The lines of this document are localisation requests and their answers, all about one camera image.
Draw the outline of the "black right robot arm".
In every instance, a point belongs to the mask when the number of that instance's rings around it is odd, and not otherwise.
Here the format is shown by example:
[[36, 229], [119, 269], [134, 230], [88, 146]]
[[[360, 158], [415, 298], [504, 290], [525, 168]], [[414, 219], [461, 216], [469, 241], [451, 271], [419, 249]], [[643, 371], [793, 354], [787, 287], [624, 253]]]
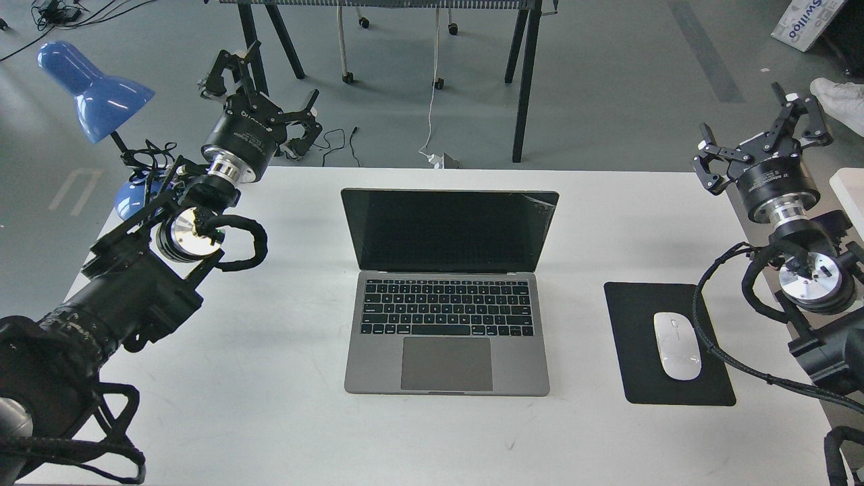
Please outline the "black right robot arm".
[[862, 413], [852, 393], [863, 387], [862, 310], [854, 308], [862, 290], [862, 246], [842, 239], [852, 222], [842, 210], [814, 218], [807, 212], [821, 194], [803, 163], [803, 151], [833, 141], [823, 107], [812, 94], [787, 93], [778, 83], [772, 91], [780, 113], [765, 130], [734, 148], [722, 147], [707, 124], [693, 169], [701, 185], [714, 196], [734, 185], [747, 218], [769, 224], [765, 246], [738, 243], [705, 271], [693, 294], [697, 308], [701, 290], [729, 259], [746, 255], [750, 264], [741, 292], [756, 313], [790, 324], [796, 338], [789, 351], [808, 374], [811, 384], [782, 379], [748, 367], [722, 350], [692, 321], [695, 335], [710, 354], [726, 365], [796, 394]]

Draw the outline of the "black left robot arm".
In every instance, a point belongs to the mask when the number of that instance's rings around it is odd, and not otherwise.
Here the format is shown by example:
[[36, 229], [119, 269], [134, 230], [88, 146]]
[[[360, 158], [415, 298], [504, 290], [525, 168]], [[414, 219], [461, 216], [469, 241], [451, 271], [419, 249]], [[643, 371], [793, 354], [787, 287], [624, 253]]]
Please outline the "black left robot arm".
[[40, 47], [40, 67], [74, 97], [87, 138], [111, 136], [124, 163], [142, 170], [143, 206], [90, 247], [87, 284], [71, 298], [37, 321], [2, 319], [3, 485], [46, 462], [143, 482], [145, 457], [127, 435], [139, 391], [100, 381], [100, 369], [118, 348], [139, 352], [175, 332], [203, 304], [197, 287], [213, 269], [263, 262], [265, 228], [228, 213], [238, 186], [259, 181], [280, 150], [304, 155], [321, 134], [318, 91], [285, 111], [257, 86], [249, 65], [259, 49], [253, 41], [243, 55], [220, 52], [203, 81], [204, 98], [224, 101], [202, 148], [206, 163], [177, 157], [161, 169], [139, 164], [117, 135], [151, 89], [103, 74], [65, 41]]

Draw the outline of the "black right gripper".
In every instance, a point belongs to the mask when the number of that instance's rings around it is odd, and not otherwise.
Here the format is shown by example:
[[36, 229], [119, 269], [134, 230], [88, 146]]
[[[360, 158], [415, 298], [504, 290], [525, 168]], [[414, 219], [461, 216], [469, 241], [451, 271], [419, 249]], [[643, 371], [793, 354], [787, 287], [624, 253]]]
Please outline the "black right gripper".
[[[747, 217], [755, 223], [770, 222], [767, 204], [776, 198], [798, 196], [805, 210], [817, 205], [821, 194], [803, 165], [801, 153], [834, 141], [825, 123], [823, 107], [815, 96], [787, 93], [777, 82], [772, 83], [772, 92], [781, 109], [772, 124], [771, 150], [764, 151], [765, 134], [754, 136], [735, 149], [719, 146], [711, 128], [701, 123], [701, 142], [692, 162], [701, 185], [713, 196], [719, 196], [736, 182]], [[807, 126], [802, 138], [797, 138], [797, 123], [803, 117]]]

